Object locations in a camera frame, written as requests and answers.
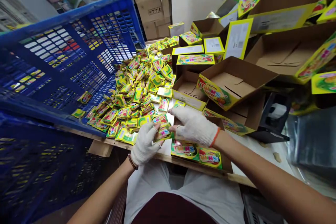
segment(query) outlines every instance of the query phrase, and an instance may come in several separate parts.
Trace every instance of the forearm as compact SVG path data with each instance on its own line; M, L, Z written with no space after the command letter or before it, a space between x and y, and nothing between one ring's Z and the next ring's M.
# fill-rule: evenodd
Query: forearm
M226 132L214 147L225 154L254 183L290 223L333 223L336 205L302 181L268 162Z
M128 158L121 166L87 199L68 224L100 224L111 210L113 200L134 172Z

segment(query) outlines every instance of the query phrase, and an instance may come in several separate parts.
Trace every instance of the stacked cardboard boxes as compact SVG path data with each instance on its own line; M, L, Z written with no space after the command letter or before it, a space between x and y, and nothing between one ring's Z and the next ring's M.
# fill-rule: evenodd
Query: stacked cardboard boxes
M135 0L147 40L169 36L171 7L169 0Z

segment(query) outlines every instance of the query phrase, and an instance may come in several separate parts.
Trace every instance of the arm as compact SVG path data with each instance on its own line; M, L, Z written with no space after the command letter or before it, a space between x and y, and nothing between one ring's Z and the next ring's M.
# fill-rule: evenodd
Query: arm
M183 123L170 130L225 154L290 223L335 222L336 204L327 197L240 144L195 111L179 106L169 112Z
M161 148L163 141L152 143L160 124L152 122L143 125L138 134L136 145L131 151L135 166L141 166L151 159ZM111 210L119 190L125 185L134 168L127 157L121 166L88 198L68 221L68 224L100 224Z
M224 153L289 223L335 223L336 204L220 131L214 148Z
M68 224L102 223L119 190L134 172L128 157L121 166L88 198L69 220Z

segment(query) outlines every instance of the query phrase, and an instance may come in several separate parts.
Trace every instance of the white label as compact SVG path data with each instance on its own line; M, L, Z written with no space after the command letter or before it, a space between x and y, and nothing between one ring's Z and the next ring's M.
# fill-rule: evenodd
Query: white label
M229 41L226 46L225 58L228 58L230 56L240 58L242 56L242 52L245 49L245 40L248 39L247 32L249 29L249 25L249 23L236 25L234 25L233 23L230 24L231 32Z
M187 105L189 105L190 107L193 107L197 110L201 110L202 109L202 101L196 100L191 98L190 96L184 95L180 92L176 92L174 91L174 99L175 100L180 100L181 102L186 103Z
M192 47L179 47L175 48L175 54L190 54L190 53L198 53L203 52L203 46L202 45L195 45Z
M212 52L219 52L222 51L221 48L221 42L219 41L219 38L207 38L205 40L204 46L205 46L205 51L207 53L212 53Z
M303 7L281 13L256 16L253 19L251 32L293 29L306 10L307 8Z
M238 10L222 17L219 21L221 25L225 28L230 22L238 20Z

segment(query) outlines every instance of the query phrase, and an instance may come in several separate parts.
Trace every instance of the hand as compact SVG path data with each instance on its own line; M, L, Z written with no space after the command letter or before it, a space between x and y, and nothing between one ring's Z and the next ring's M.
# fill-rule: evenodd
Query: hand
M153 122L140 128L136 143L131 150L131 159L135 165L141 166L148 162L161 148L164 141L152 143L159 128L160 124L154 125Z
M183 124L171 126L170 131L200 145L213 146L220 131L216 124L196 111L181 106L168 110L168 113L176 116Z

